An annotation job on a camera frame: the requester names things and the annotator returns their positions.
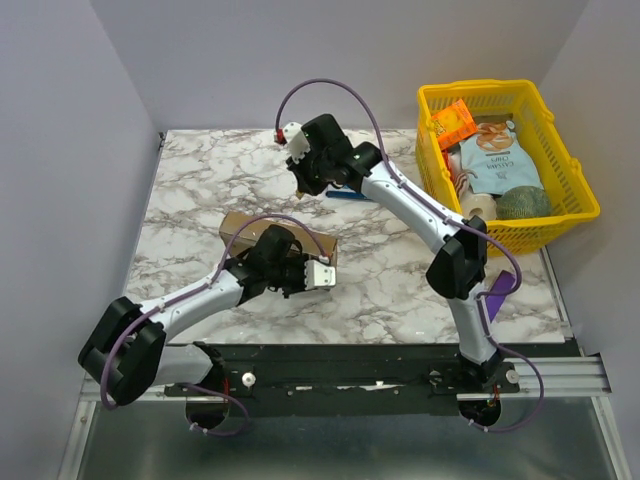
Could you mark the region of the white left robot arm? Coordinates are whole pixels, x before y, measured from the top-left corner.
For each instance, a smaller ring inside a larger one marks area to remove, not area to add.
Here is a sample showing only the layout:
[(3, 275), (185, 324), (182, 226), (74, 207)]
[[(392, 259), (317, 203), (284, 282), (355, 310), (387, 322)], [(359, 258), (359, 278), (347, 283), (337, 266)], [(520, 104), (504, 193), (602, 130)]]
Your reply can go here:
[(148, 388), (189, 384), (201, 395), (222, 380), (220, 362), (203, 345), (171, 347), (169, 341), (216, 313), (233, 309), (267, 290), (285, 297), (304, 292), (313, 256), (293, 233), (269, 226), (257, 243), (194, 284), (146, 304), (112, 301), (82, 347), (78, 362), (99, 384), (103, 405), (113, 410)]

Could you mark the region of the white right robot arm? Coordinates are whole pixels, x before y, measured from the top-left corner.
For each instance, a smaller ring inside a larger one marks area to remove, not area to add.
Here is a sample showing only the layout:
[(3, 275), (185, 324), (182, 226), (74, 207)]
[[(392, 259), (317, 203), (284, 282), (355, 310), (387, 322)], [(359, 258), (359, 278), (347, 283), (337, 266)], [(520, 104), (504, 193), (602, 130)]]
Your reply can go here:
[(287, 169), (301, 194), (317, 196), (331, 184), (346, 185), (378, 203), (406, 224), (434, 254), (426, 273), (431, 288), (444, 297), (459, 335), (460, 379), (480, 392), (496, 380), (496, 348), (483, 330), (476, 295), (482, 290), (486, 241), (466, 231), (462, 217), (439, 204), (384, 161), (370, 142), (353, 145), (335, 118), (320, 115), (304, 125), (276, 131), (285, 145)]

